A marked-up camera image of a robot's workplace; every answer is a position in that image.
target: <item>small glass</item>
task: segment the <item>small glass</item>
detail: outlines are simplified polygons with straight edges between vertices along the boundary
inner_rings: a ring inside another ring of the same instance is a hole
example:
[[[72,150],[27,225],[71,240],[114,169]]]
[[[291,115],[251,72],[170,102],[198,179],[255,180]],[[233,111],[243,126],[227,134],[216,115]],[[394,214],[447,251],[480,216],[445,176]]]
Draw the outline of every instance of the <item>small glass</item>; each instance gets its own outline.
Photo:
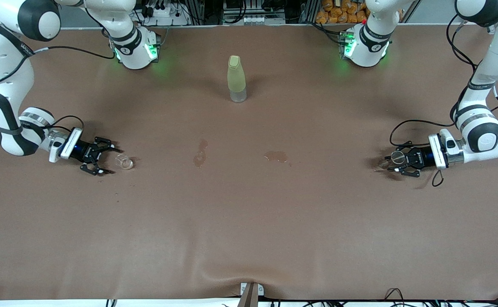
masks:
[[[124,153],[121,153],[120,155],[116,156],[116,158],[114,159],[114,163],[116,166],[120,167],[121,169],[124,169],[125,171],[133,168],[133,160],[130,159],[130,157]]]

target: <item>table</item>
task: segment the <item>table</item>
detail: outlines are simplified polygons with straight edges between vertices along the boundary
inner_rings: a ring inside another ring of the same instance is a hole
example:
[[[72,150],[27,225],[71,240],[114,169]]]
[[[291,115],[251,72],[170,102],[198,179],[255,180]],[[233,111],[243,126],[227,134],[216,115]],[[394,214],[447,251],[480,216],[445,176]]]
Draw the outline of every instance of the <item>table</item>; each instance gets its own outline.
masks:
[[[432,171],[373,171],[400,121],[449,122],[471,71],[444,31],[398,27],[369,69],[290,26],[172,29],[160,62],[137,71],[71,50],[35,56],[23,107],[82,117],[83,139],[111,138],[136,165],[93,177],[0,148],[0,299],[224,297],[244,281],[283,299],[379,299],[391,287],[498,297],[498,159],[448,169],[438,188]],[[491,38],[467,26],[459,48],[480,59]],[[110,52],[99,31],[52,43]],[[229,100],[232,54],[247,75],[242,104]],[[395,140],[438,130],[414,124]]]

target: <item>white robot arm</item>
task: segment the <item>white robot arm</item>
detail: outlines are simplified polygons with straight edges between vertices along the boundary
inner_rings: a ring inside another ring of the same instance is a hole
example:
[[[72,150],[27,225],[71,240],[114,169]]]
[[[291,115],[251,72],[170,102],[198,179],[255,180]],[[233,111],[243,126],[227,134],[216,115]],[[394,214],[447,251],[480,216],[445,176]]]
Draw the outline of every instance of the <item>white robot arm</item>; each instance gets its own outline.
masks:
[[[366,0],[371,12],[366,23],[348,29],[343,37],[342,57],[356,65],[371,67],[385,56],[389,40],[399,22],[398,10],[414,0]]]
[[[19,40],[21,35],[50,41],[60,31],[58,7],[52,0],[0,0],[0,144],[16,156],[34,154],[39,148],[50,152],[49,160],[74,158],[81,169],[93,175],[107,173],[97,165],[99,154],[116,150],[110,140],[96,138],[93,144],[80,140],[82,129],[69,134],[53,128],[52,114],[29,107],[17,116],[21,103],[34,82],[29,57],[35,53]]]
[[[482,27],[495,26],[495,36],[486,56],[478,64],[459,101],[451,111],[451,119],[463,136],[456,140],[447,129],[429,136],[429,146],[400,146],[389,160],[390,168],[403,175],[419,176],[419,169],[445,169],[457,163],[498,158],[498,119],[486,104],[486,98],[498,81],[498,0],[456,0],[459,16]],[[416,169],[406,171],[407,167]]]
[[[116,56],[127,68],[139,70],[158,60],[159,36],[145,27],[136,27],[130,17],[135,0],[55,1],[87,10],[107,30]]]

